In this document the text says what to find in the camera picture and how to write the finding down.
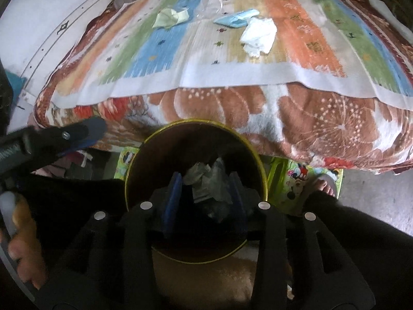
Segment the trash bin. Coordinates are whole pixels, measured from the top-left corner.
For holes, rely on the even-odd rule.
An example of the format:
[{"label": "trash bin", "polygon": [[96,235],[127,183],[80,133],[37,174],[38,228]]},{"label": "trash bin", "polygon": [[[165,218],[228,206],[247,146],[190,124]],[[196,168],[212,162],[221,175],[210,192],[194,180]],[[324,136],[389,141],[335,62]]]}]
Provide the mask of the trash bin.
[{"label": "trash bin", "polygon": [[[125,183],[127,208],[149,200],[155,189],[167,187],[174,172],[184,175],[197,162],[212,164],[221,157],[226,172],[237,172],[243,186],[267,200],[265,170],[257,152],[234,130],[206,120],[174,122],[152,134],[131,161]],[[245,239],[230,238],[202,244],[155,242],[153,249],[179,262],[202,264],[229,256]]]}]

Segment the person's hand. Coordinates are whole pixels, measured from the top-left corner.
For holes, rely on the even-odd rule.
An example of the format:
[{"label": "person's hand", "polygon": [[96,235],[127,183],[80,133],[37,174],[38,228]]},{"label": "person's hand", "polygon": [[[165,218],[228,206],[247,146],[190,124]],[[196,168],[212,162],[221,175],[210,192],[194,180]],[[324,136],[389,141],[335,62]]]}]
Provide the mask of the person's hand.
[{"label": "person's hand", "polygon": [[13,222],[17,234],[9,243],[9,255],[13,260],[19,260],[17,273],[21,280],[24,283],[30,281],[35,288],[40,289],[47,279],[46,264],[42,258],[40,242],[36,238],[36,223],[22,196],[13,212]]}]

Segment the green stripe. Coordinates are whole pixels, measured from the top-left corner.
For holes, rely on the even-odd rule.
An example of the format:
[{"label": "green stripe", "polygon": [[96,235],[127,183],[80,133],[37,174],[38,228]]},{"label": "green stripe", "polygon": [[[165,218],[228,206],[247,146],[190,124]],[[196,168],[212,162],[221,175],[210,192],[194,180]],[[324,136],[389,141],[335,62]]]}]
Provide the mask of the green stripe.
[{"label": "green stripe", "polygon": [[158,13],[168,6],[174,5],[178,0],[162,0],[162,2],[153,9],[152,13],[141,23],[140,27],[129,36],[129,40],[123,45],[123,49],[112,60],[112,63],[106,70],[105,75],[101,78],[100,84],[106,84],[118,80],[129,68],[133,57],[147,41],[154,29]]},{"label": "green stripe", "polygon": [[395,93],[400,93],[388,65],[362,28],[346,15],[334,0],[313,1],[323,8],[327,18],[342,31],[344,36],[353,33],[355,38],[349,38],[348,41],[360,57],[370,77],[383,87]]}]

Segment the blue stripe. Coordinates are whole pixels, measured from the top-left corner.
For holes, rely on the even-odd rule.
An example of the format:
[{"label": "blue stripe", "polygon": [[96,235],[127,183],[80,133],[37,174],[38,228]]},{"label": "blue stripe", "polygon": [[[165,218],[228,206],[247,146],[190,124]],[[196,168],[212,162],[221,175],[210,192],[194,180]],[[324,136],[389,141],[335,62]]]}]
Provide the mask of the blue stripe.
[{"label": "blue stripe", "polygon": [[172,9],[180,11],[183,8],[188,8],[189,20],[168,30],[156,29],[136,53],[131,67],[126,71],[124,77],[144,76],[170,69],[188,24],[194,18],[194,10],[200,2],[201,0],[178,0]]},{"label": "blue stripe", "polygon": [[359,15],[357,15],[354,11],[347,7],[341,0],[334,1],[343,12],[351,17],[352,20],[362,28],[363,32],[371,39],[372,44],[379,51],[383,59],[388,62],[389,70],[397,83],[397,87],[399,88],[400,93],[408,97],[413,96],[412,84],[410,83],[399,63],[397,63],[392,53],[381,41],[381,39],[366,25],[366,23],[361,19]]}]

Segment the bed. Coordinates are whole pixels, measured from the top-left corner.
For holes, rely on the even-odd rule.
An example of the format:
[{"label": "bed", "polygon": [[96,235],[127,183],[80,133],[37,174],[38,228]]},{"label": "bed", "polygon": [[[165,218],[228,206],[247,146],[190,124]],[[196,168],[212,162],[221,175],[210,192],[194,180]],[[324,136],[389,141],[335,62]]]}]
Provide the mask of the bed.
[{"label": "bed", "polygon": [[[48,79],[37,123],[99,115],[108,132],[96,147],[118,151],[170,122],[209,119],[261,154],[315,167],[413,165],[413,47],[369,0],[221,1],[220,14],[253,7],[273,18],[267,56],[249,59],[242,29],[211,22],[216,0],[109,5]],[[188,8],[186,28],[152,30],[170,5]]]}]

